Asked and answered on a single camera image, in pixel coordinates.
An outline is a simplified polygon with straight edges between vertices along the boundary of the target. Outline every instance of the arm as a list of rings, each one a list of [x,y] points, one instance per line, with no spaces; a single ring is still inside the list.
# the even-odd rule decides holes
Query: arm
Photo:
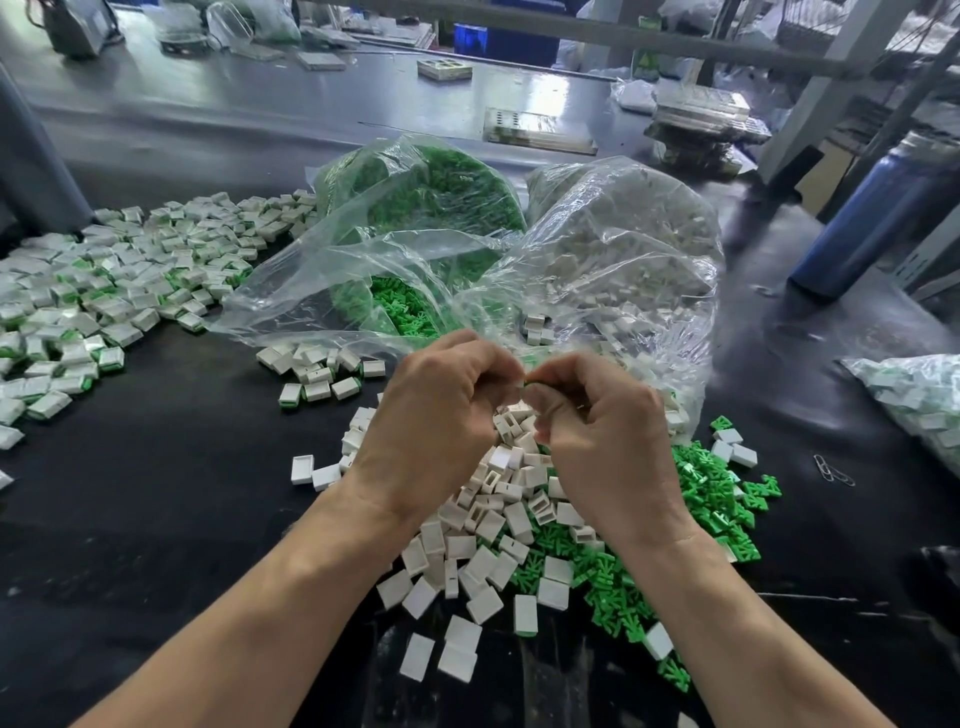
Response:
[[[564,490],[657,610],[717,725],[892,725],[690,516],[654,390],[592,354],[554,359],[528,379],[542,382],[523,398],[540,413],[538,439]]]
[[[522,377],[472,331],[408,356],[348,475],[75,728],[289,725],[357,604],[469,480]]]

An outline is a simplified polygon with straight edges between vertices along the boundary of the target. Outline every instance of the pile of green plastic pieces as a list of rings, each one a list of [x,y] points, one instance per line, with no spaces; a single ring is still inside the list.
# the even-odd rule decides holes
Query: pile of green plastic pieces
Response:
[[[486,164],[456,149],[418,145],[416,150],[423,164],[412,166],[396,188],[371,204],[366,235],[401,230],[476,235],[524,230],[513,192]],[[351,193],[360,195],[388,177],[384,162],[370,157],[356,175]],[[473,251],[433,260],[430,268],[448,290],[458,291],[479,279],[498,258],[490,250]],[[429,286],[428,280],[422,283]],[[366,292],[357,295],[349,285],[332,293],[337,308],[354,324],[369,322],[372,308],[380,306],[401,336],[434,338],[447,329],[421,292],[397,278],[373,277],[372,298]]]
[[[732,425],[727,418],[719,418],[711,426],[727,429]],[[777,479],[764,475],[758,483],[742,481],[726,463],[696,442],[674,446],[673,459],[684,501],[697,523],[718,543],[729,546],[737,561],[759,559],[760,552],[747,529],[755,526],[753,511],[766,511],[766,499],[780,497]],[[740,498],[734,495],[734,486],[743,491]],[[571,587],[583,590],[584,601],[593,608],[593,623],[613,638],[623,636],[630,643],[643,642],[645,630],[659,620],[619,557],[575,543],[570,529],[556,522],[545,526],[533,522],[533,529],[535,543],[511,579],[517,590],[535,595],[543,576],[544,557],[566,559],[573,564]],[[679,690],[690,689],[690,675],[676,651],[660,661],[657,672]]]

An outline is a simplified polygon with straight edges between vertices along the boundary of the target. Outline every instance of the left forearm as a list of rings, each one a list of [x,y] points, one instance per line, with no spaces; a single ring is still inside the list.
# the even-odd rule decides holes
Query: left forearm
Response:
[[[339,483],[78,728],[289,725],[354,608],[417,527]]]

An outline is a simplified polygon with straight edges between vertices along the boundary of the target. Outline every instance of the blue cylinder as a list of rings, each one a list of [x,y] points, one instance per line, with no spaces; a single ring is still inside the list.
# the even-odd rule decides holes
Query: blue cylinder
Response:
[[[910,132],[857,187],[789,279],[832,301],[843,296],[921,214],[960,161],[960,145]]]

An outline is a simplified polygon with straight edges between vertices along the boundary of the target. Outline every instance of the table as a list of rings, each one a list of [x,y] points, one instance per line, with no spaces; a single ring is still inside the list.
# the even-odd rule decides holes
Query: table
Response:
[[[521,186],[539,164],[583,159],[479,141],[483,108],[503,99],[586,122],[603,156],[646,155],[643,117],[610,105],[599,80],[477,63],[472,84],[435,87],[417,78],[417,55],[393,53],[356,54],[342,74],[171,60],[126,12],[127,46],[83,65],[54,56],[18,9],[0,18],[4,62],[95,206],[279,194],[303,186],[303,166],[400,129],[452,137]],[[957,482],[835,359],[957,342],[876,272],[833,306],[784,288],[820,226],[748,182],[690,182],[719,211],[729,266],[702,422],[730,417],[784,490],[758,519],[764,559],[742,573],[899,726],[954,725],[948,645],[912,609],[898,569],[918,546],[956,542]],[[62,726],[133,672],[302,512],[312,494],[289,485],[290,458],[338,459],[355,407],[378,389],[283,415],[252,351],[168,326],[130,350],[126,374],[27,425],[27,441],[0,453],[18,478],[0,497],[0,722]],[[814,453],[856,487],[822,480]],[[496,618],[464,687],[399,678],[413,625],[377,615],[368,597],[295,724],[672,728],[683,710],[709,725],[698,698],[572,601],[541,615],[533,642]],[[432,614],[417,628],[444,625]]]

